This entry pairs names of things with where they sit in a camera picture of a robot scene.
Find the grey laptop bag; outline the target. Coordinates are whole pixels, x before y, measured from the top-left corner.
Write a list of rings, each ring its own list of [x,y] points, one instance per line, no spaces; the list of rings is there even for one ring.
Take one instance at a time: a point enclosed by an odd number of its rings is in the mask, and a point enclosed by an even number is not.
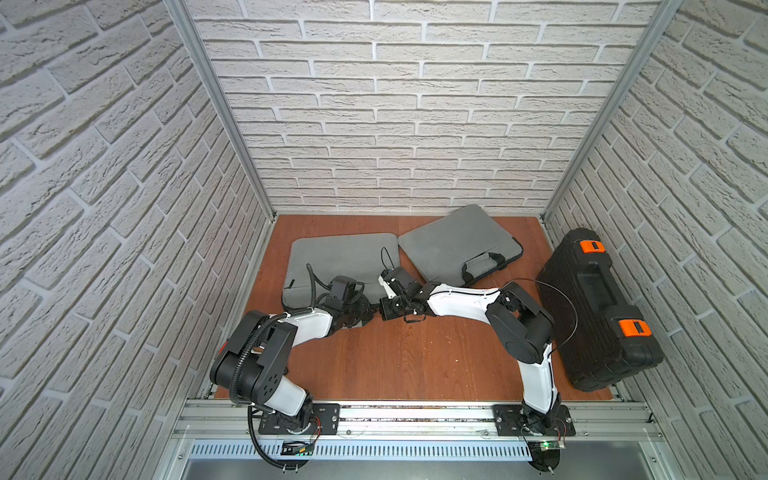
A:
[[[398,244],[425,280],[461,287],[505,269],[523,254],[522,245],[478,205],[405,233]]]
[[[302,238],[291,245],[282,291],[286,309],[310,305],[307,265],[324,284],[346,276],[365,284],[364,295],[373,304],[386,295],[378,277],[383,270],[400,265],[397,237],[392,233]]]

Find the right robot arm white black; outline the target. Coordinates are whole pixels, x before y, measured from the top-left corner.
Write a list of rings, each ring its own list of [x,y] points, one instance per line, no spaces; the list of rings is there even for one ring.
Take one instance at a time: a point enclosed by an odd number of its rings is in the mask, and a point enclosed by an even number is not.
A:
[[[520,285],[510,282],[497,289],[474,289],[417,281],[404,286],[383,278],[378,282],[386,292],[380,299],[385,320],[455,316],[490,325],[520,369],[519,427],[534,435],[545,435],[555,427],[561,397],[551,362],[554,319]]]

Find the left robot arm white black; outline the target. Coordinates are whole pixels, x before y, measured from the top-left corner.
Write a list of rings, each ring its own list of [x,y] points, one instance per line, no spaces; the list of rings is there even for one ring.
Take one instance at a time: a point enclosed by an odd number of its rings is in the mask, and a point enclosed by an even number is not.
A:
[[[308,391],[287,378],[292,348],[341,329],[364,326],[376,311],[365,296],[279,315],[250,311],[220,348],[210,381],[227,389],[232,403],[274,414],[289,430],[301,432],[314,419],[313,400]]]

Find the left green circuit board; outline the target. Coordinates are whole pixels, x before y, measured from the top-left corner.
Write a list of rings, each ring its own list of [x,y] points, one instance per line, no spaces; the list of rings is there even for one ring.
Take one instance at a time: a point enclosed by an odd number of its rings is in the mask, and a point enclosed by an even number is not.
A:
[[[281,446],[281,456],[304,457],[314,452],[314,443],[309,442],[284,442]]]

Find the green circuit board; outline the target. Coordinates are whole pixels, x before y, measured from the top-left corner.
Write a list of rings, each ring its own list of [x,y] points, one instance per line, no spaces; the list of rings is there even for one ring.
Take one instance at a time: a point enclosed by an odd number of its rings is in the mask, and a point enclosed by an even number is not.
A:
[[[547,440],[538,444],[541,451],[561,450],[565,448],[565,442],[563,440]]]
[[[309,442],[284,442],[281,446],[281,456],[304,457],[314,452],[314,443]]]

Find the right green circuit board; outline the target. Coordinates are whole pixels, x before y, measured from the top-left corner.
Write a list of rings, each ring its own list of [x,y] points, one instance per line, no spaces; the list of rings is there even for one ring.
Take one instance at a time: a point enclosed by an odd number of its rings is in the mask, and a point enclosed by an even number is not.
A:
[[[547,440],[538,444],[541,451],[561,450],[565,448],[565,442],[563,440]]]

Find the black tool case orange latches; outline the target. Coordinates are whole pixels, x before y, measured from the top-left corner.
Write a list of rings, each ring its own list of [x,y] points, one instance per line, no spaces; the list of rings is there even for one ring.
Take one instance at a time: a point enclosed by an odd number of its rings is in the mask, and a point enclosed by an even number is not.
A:
[[[541,305],[555,320],[557,350],[571,385],[600,390],[653,368],[664,353],[639,308],[630,304],[611,272],[598,234],[565,234],[537,276]]]

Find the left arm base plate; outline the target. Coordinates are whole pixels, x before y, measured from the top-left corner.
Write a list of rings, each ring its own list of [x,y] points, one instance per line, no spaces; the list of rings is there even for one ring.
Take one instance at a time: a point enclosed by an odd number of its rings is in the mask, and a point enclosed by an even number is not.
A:
[[[274,411],[264,414],[259,422],[260,435],[335,435],[338,430],[341,405],[339,403],[312,403],[305,405],[297,415],[289,416]]]

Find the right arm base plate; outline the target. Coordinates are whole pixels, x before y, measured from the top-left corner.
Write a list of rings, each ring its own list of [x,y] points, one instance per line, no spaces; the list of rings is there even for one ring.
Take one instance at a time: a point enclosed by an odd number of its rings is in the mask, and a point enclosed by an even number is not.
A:
[[[565,405],[556,403],[549,413],[541,413],[525,404],[494,404],[491,407],[497,434],[512,436],[554,436],[558,438],[576,435],[571,414]]]

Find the aluminium front rail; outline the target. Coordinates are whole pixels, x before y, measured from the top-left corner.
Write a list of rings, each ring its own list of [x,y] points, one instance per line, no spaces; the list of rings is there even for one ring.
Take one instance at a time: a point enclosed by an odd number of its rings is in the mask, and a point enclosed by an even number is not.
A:
[[[497,402],[337,400],[338,412],[321,421],[322,441],[528,441],[658,442],[664,434],[641,402],[566,402],[566,413],[546,435],[523,431],[515,404]]]

